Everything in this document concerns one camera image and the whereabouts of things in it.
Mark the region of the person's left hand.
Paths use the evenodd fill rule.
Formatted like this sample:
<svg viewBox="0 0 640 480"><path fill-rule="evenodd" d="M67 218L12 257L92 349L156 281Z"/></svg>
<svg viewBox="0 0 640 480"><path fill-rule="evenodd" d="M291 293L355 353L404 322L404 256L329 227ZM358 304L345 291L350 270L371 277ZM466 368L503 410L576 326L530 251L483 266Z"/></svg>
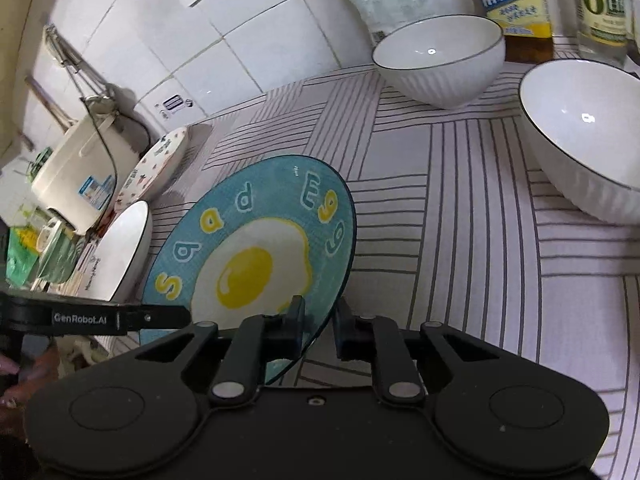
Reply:
<svg viewBox="0 0 640 480"><path fill-rule="evenodd" d="M1 395L1 433L25 440L24 411L32 396L58 379L60 352L54 342L35 359L28 370L1 356L1 377L17 378L17 383Z"/></svg>

